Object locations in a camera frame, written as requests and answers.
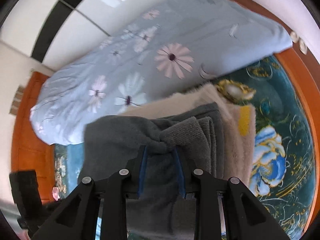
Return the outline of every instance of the stack of clothes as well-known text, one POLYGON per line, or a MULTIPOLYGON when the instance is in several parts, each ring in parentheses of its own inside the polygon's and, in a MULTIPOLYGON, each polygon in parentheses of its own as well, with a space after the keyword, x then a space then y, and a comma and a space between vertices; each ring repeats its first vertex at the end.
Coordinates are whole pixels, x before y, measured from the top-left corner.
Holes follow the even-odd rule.
POLYGON ((127 228, 150 239, 193 239, 196 203, 179 197, 172 149, 181 146, 214 177, 238 177, 248 186, 254 140, 255 108, 234 105, 207 84, 89 124, 78 181, 108 178, 148 146, 144 193, 127 201, 127 228))

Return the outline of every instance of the metal screw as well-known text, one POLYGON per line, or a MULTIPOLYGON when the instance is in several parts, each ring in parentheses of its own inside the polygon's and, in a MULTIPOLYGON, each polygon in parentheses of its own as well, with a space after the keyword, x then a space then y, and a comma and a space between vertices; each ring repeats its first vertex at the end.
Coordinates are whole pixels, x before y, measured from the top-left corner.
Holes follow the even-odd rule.
POLYGON ((201 169, 195 169, 195 170, 193 171, 193 173, 196 174, 196 175, 202 175, 202 174, 203 174, 203 170, 201 170, 201 169))
POLYGON ((82 179, 82 183, 83 184, 89 184, 91 182, 91 178, 90 177, 84 177, 83 179, 82 179))
POLYGON ((122 170, 119 171, 119 174, 120 174, 120 175, 123 175, 123 176, 124 176, 124 175, 128 175, 128 174, 129 174, 129 171, 128 171, 127 169, 122 169, 122 170))
POLYGON ((239 184, 240 180, 239 180, 237 177, 232 177, 232 178, 230 179, 230 182, 231 182, 232 184, 239 184))

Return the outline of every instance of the flower center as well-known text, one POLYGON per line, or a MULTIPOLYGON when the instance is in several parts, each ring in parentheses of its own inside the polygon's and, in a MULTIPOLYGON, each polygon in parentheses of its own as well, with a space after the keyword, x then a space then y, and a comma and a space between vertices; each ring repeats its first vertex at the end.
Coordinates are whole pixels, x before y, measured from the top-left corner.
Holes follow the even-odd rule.
POLYGON ((127 98, 125 99, 125 105, 129 106, 131 104, 131 96, 127 96, 127 98))
POLYGON ((174 54, 169 55, 169 60, 173 61, 175 59, 176 59, 176 55, 174 55, 174 54))

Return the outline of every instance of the wall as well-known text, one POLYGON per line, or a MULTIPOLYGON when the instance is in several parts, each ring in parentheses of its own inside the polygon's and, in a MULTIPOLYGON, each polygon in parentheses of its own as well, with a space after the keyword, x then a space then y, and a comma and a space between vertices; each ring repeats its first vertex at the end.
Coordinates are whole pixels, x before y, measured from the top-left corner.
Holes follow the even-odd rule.
POLYGON ((301 0, 253 0, 272 12, 306 43, 320 62, 320 30, 301 0))
POLYGON ((13 203, 9 173, 15 121, 9 111, 18 86, 28 83, 32 69, 46 75, 53 74, 39 62, 0 42, 0 200, 9 203, 13 203))

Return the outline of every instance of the gray clothing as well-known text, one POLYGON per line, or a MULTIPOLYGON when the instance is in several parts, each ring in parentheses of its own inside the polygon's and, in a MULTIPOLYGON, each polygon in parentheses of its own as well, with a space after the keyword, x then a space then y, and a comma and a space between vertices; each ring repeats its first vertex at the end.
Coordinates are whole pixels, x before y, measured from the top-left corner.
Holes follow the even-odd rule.
POLYGON ((217 104, 155 120, 105 116, 89 124, 78 181, 85 176, 94 180, 108 178, 135 158, 141 145, 148 147, 144 192, 138 200, 127 201, 128 229, 150 239, 179 239, 179 235, 192 239, 195 221, 186 220, 185 216, 195 217, 195 203, 185 201, 181 210, 170 151, 175 145, 182 146, 186 157, 193 159, 198 168, 220 174, 223 163, 217 160, 223 159, 224 142, 217 104), (216 152, 218 144, 221 152, 216 152))

